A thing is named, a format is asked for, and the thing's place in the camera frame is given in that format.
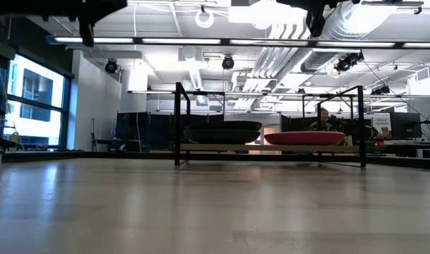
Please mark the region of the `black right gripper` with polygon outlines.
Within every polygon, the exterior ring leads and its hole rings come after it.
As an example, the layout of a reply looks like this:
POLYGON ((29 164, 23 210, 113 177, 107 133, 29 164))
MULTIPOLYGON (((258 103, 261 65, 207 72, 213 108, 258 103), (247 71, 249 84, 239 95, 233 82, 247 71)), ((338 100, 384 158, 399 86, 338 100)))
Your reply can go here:
POLYGON ((325 18, 323 17, 323 9, 326 6, 329 8, 336 8, 342 2, 351 2, 358 4, 360 0, 308 0, 308 7, 306 0, 276 0, 279 4, 291 6, 292 8, 300 8, 309 10, 306 16, 306 25, 312 37, 319 37, 323 32, 325 25, 325 18))

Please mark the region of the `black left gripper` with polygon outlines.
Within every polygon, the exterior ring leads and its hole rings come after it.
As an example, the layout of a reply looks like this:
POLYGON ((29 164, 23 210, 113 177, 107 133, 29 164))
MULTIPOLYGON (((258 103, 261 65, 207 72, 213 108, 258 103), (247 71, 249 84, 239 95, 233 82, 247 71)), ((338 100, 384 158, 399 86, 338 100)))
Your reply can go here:
POLYGON ((0 16, 39 16, 47 20, 51 16, 79 19, 82 43, 94 47, 94 22, 128 6, 128 0, 0 0, 0 16))

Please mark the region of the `red plate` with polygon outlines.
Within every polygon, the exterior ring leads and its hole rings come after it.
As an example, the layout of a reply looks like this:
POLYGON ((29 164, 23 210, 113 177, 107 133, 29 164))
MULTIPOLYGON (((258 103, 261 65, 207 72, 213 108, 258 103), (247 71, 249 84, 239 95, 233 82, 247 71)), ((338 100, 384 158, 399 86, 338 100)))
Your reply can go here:
POLYGON ((272 145, 339 145, 346 135, 335 131, 289 131, 264 135, 272 145))

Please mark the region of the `black bowl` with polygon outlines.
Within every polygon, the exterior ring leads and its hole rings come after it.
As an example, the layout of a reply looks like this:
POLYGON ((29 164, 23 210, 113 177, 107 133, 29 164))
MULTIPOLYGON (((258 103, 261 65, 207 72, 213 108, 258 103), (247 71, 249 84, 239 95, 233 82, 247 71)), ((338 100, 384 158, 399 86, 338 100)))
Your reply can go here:
POLYGON ((261 132, 246 129, 193 129, 184 131, 184 135, 193 143, 244 145, 255 141, 261 132))

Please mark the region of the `long ceiling light bar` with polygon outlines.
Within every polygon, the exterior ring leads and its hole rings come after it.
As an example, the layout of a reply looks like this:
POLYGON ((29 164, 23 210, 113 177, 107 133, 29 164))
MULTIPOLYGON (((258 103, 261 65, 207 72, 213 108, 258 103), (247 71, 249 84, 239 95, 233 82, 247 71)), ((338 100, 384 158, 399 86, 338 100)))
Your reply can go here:
POLYGON ((202 45, 220 47, 288 47, 319 49, 394 49, 430 50, 426 41, 373 41, 373 40, 278 40, 185 37, 96 37, 94 45, 202 45))

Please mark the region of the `black framed window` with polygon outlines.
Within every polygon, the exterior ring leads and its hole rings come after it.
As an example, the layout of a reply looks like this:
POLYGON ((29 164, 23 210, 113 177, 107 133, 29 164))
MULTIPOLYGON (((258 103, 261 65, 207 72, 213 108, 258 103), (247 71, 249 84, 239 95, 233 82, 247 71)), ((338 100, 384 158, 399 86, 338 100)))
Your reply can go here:
POLYGON ((66 147, 70 79, 23 55, 0 56, 0 139, 14 150, 66 147))

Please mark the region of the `person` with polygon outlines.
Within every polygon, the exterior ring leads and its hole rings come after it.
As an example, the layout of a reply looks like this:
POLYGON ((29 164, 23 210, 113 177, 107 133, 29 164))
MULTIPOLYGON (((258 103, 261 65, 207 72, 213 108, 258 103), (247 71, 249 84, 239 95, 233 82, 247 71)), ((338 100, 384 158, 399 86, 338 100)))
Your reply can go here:
POLYGON ((336 131, 334 125, 329 123, 329 111, 327 109, 321 109, 321 126, 318 126, 318 122, 315 121, 309 126, 310 131, 336 131))

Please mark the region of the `white poster sign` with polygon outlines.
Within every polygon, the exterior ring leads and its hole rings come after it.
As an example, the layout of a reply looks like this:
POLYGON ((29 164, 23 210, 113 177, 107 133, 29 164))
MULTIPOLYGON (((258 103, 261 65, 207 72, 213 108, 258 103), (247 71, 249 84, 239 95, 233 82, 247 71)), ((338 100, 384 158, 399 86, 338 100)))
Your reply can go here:
POLYGON ((391 132, 391 120, 389 114, 374 114, 371 118, 372 126, 382 136, 388 137, 391 132))

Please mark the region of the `black computer monitor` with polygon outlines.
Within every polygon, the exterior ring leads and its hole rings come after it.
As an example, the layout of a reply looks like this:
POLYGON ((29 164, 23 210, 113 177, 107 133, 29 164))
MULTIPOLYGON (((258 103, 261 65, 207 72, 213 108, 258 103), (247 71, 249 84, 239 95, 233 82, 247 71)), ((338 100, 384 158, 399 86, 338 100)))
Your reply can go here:
POLYGON ((416 113, 390 113, 393 138, 421 138, 420 115, 416 113))

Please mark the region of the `black dish rack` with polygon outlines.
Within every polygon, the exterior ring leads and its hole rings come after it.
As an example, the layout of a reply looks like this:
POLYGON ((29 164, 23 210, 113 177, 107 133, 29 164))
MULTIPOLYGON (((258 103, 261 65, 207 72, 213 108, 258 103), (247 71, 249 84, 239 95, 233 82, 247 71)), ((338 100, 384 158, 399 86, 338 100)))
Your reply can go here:
MULTIPOLYGON (((185 91, 184 86, 180 82, 175 83, 174 94, 174 164, 179 165, 181 149, 187 151, 239 151, 239 150, 254 150, 254 151, 284 151, 284 152, 317 152, 319 157, 322 153, 340 153, 340 152, 358 152, 359 153, 359 168, 364 170, 366 168, 366 145, 363 138, 359 139, 359 146, 340 146, 333 145, 235 145, 235 144, 181 144, 181 97, 186 100, 186 115, 187 123, 190 123, 189 116, 191 114, 191 100, 189 99, 188 92, 185 91)), ((225 98, 225 92, 217 91, 190 91, 192 95, 221 95, 225 98)))

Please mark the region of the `black partition wall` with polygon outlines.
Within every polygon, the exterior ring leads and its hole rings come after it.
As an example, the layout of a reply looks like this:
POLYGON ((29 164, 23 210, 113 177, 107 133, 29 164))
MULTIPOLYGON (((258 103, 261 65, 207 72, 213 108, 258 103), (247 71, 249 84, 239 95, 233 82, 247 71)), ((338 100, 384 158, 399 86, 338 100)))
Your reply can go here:
POLYGON ((171 150, 174 142, 174 115, 118 113, 115 138, 126 152, 171 150))

